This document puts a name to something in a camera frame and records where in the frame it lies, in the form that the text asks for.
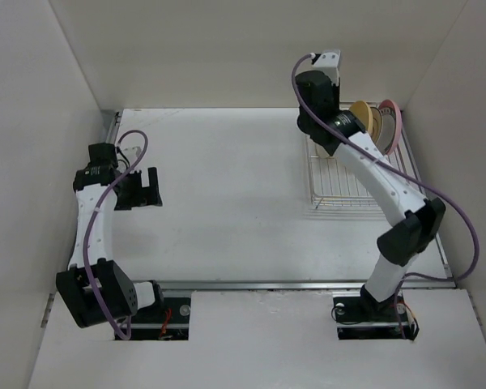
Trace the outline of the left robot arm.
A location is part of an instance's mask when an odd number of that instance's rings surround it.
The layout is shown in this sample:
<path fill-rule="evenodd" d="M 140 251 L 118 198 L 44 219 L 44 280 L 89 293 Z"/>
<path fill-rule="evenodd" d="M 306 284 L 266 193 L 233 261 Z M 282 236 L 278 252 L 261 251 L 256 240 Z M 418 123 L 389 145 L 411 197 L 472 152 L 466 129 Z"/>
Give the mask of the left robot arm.
<path fill-rule="evenodd" d="M 75 174 L 73 190 L 78 204 L 75 246 L 68 267 L 56 275 L 57 291 L 76 324 L 105 323 L 94 290 L 116 322 L 137 313 L 147 321 L 160 319 L 165 310 L 161 287 L 154 280 L 135 282 L 113 257 L 113 216 L 135 207 L 160 207 L 157 170 L 135 166 L 141 147 L 120 149 L 111 143 L 89 146 L 87 166 Z"/>

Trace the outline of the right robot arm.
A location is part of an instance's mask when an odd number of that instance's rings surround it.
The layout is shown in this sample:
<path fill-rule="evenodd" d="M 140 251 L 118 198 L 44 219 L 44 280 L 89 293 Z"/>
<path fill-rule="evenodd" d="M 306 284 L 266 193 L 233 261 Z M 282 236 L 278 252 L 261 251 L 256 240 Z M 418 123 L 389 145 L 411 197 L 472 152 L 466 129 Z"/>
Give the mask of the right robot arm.
<path fill-rule="evenodd" d="M 360 181 L 383 211 L 390 229 L 377 239 L 380 256 L 360 291 L 360 312 L 379 318 L 394 308 L 397 288 L 434 240 L 445 215 L 440 199 L 427 199 L 378 151 L 360 114 L 341 110 L 337 87 L 321 71 L 292 77 L 299 101 L 297 125 Z"/>

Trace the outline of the yellow wooden plate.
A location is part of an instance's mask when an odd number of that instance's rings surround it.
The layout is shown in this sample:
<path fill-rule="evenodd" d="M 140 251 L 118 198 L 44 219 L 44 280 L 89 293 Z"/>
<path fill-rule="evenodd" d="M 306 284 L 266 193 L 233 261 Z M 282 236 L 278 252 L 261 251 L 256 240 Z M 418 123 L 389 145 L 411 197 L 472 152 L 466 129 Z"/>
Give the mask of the yellow wooden plate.
<path fill-rule="evenodd" d="M 363 124 L 369 135 L 373 134 L 373 111 L 369 104 L 363 100 L 354 102 L 349 110 Z"/>

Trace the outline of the white patterned plate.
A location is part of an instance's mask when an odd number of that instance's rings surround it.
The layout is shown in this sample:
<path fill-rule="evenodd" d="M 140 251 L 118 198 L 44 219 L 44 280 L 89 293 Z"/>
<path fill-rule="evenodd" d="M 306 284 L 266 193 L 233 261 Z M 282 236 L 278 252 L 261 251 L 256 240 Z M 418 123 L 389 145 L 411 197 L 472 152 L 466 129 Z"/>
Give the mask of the white patterned plate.
<path fill-rule="evenodd" d="M 377 107 L 372 107 L 372 118 L 373 118 L 373 125 L 372 125 L 372 130 L 369 132 L 372 141 L 377 144 L 377 141 L 380 138 L 381 132 L 382 132 L 382 124 L 383 124 L 383 118 L 380 110 Z"/>

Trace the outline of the pink rimmed plate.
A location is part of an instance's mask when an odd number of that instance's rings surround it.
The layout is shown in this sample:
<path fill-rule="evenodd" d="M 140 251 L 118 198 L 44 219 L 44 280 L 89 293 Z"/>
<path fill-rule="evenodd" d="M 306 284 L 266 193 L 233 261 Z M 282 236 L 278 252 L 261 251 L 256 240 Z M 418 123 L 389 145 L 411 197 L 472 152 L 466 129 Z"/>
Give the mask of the pink rimmed plate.
<path fill-rule="evenodd" d="M 398 146 L 403 130 L 401 110 L 390 99 L 382 101 L 377 109 L 382 117 L 382 126 L 376 145 L 383 155 L 390 155 Z"/>

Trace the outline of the front aluminium rail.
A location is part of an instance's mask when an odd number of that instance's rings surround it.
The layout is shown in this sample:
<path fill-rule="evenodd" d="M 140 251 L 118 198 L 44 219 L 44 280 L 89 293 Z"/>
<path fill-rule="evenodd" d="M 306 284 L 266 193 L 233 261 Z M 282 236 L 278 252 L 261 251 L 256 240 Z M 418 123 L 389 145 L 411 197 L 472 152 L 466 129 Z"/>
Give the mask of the front aluminium rail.
<path fill-rule="evenodd" d="M 364 281 L 163 281 L 163 290 L 194 291 L 306 291 L 306 290 L 359 290 Z"/>

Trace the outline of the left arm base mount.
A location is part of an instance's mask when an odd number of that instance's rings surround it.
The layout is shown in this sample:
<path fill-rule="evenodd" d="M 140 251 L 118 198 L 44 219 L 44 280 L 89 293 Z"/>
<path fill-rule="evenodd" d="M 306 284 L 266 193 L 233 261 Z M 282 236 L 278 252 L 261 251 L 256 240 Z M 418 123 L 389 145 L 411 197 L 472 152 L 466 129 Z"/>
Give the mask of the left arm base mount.
<path fill-rule="evenodd" d="M 166 297 L 163 306 L 142 308 L 131 319 L 130 340 L 188 340 L 190 314 L 190 297 Z"/>

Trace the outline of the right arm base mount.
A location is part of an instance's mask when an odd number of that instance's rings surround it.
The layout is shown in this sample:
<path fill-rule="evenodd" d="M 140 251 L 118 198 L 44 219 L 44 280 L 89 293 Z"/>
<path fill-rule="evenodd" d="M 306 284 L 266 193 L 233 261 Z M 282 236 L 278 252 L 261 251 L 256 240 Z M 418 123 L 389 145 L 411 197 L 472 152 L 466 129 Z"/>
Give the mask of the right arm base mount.
<path fill-rule="evenodd" d="M 331 317 L 339 340 L 410 340 L 420 333 L 420 325 L 402 295 L 390 299 L 378 310 L 360 296 L 333 297 Z"/>

